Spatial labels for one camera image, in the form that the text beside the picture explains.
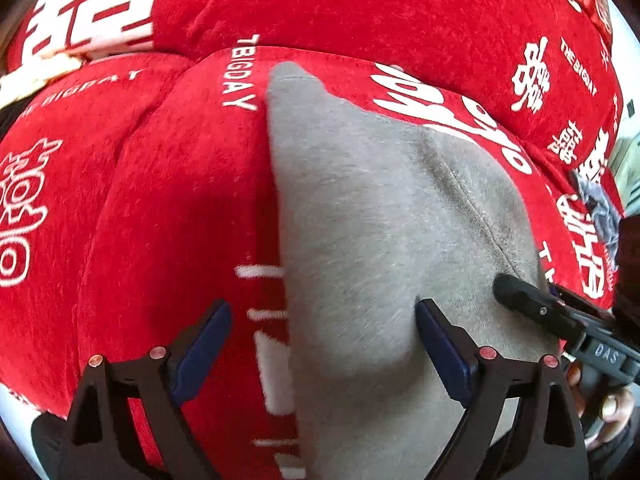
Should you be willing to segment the right hand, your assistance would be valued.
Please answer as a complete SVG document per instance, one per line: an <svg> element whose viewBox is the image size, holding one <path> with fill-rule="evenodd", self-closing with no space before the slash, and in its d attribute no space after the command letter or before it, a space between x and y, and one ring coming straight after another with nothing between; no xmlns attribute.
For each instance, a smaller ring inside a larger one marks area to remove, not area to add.
<svg viewBox="0 0 640 480"><path fill-rule="evenodd" d="M572 390L577 413L582 416L588 404L579 390L582 384L582 364L578 361L570 364L566 380ZM598 410L603 426L597 434L585 438L586 449L596 450L617 438L629 424L635 407L634 394L628 388L618 388L602 394Z"/></svg>

